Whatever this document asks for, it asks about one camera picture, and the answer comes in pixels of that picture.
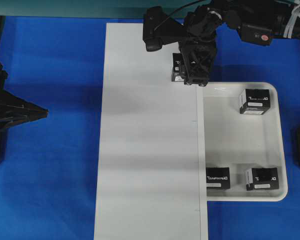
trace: white zip tie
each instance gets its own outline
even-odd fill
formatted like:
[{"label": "white zip tie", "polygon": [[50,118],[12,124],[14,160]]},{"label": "white zip tie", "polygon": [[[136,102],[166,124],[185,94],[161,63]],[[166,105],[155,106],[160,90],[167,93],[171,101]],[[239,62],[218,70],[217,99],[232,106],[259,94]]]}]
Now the white zip tie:
[{"label": "white zip tie", "polygon": [[294,27],[297,21],[297,18],[300,18],[300,0],[295,0],[295,3],[298,3],[291,12],[291,17],[288,23],[285,26],[283,37],[291,39]]}]

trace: cable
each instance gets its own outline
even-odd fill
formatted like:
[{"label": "cable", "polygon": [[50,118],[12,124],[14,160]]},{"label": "cable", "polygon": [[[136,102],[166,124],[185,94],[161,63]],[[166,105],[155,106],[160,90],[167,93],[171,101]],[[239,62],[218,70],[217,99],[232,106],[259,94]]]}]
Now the cable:
[{"label": "cable", "polygon": [[170,13],[170,14],[166,17],[165,20],[163,20],[161,23],[159,23],[159,25],[156,26],[156,27],[154,28],[153,32],[155,32],[159,27],[161,27],[161,25],[164,24],[164,23],[165,23],[165,22],[166,22],[173,14],[179,12],[180,10],[182,10],[182,9],[184,9],[184,8],[186,8],[186,7],[189,7],[189,6],[191,6],[191,5],[198,4],[198,3],[203,2],[203,1],[205,1],[205,0],[194,1],[194,2],[188,3],[188,4],[186,4],[186,5],[183,5],[183,6],[179,7],[179,8],[177,8],[177,9],[174,10],[172,13]]}]

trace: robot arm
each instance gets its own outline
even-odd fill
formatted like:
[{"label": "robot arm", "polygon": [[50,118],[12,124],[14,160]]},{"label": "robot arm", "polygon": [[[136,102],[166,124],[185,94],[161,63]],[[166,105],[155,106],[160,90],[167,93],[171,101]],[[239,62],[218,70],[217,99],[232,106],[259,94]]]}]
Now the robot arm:
[{"label": "robot arm", "polygon": [[154,52],[176,43],[182,54],[185,85],[205,86],[217,54],[216,29],[226,25],[243,42],[268,46],[274,38],[300,39],[300,5],[275,0],[212,0],[189,12],[181,24],[160,6],[149,8],[143,18],[143,41]]}]

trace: box label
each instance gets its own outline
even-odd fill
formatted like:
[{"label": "box label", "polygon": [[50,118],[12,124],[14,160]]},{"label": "box label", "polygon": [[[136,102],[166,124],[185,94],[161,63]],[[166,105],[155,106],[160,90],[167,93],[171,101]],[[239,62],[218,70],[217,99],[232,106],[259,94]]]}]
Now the box label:
[{"label": "box label", "polygon": [[255,184],[254,188],[255,189],[269,189],[270,188],[270,184]]},{"label": "box label", "polygon": [[242,108],[246,102],[247,102],[246,90],[243,90],[243,92],[239,96],[240,108]]},{"label": "box label", "polygon": [[184,80],[182,79],[181,76],[176,76],[174,79],[175,82],[183,82]]},{"label": "box label", "polygon": [[261,114],[263,114],[264,113],[264,111],[251,111],[251,110],[248,110],[248,111],[244,111],[244,113],[243,114],[257,114],[257,115],[261,115]]},{"label": "box label", "polygon": [[221,183],[207,183],[208,188],[221,188]]},{"label": "box label", "polygon": [[248,106],[251,106],[251,107],[262,107],[263,104],[261,102],[248,102]]}]

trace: white label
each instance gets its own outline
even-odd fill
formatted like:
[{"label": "white label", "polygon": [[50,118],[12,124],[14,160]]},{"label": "white label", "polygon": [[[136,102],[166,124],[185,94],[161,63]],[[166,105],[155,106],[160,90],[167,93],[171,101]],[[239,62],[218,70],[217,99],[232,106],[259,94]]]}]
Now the white label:
[{"label": "white label", "polygon": [[209,188],[221,188],[221,183],[207,183],[206,186]]},{"label": "white label", "polygon": [[240,108],[242,108],[246,102],[247,102],[246,90],[243,90],[243,92],[239,96]]},{"label": "white label", "polygon": [[243,114],[256,114],[256,115],[261,115],[263,114],[264,111],[245,111]]},{"label": "white label", "polygon": [[174,79],[175,82],[183,82],[184,80],[180,76],[176,76]]},{"label": "white label", "polygon": [[252,168],[250,168],[249,170],[247,170],[245,172],[245,183],[250,185],[254,182],[253,177],[252,177]]},{"label": "white label", "polygon": [[270,188],[270,184],[256,184],[254,185],[255,189],[269,189]]},{"label": "white label", "polygon": [[248,102],[248,106],[251,107],[262,107],[262,103],[261,102]]}]

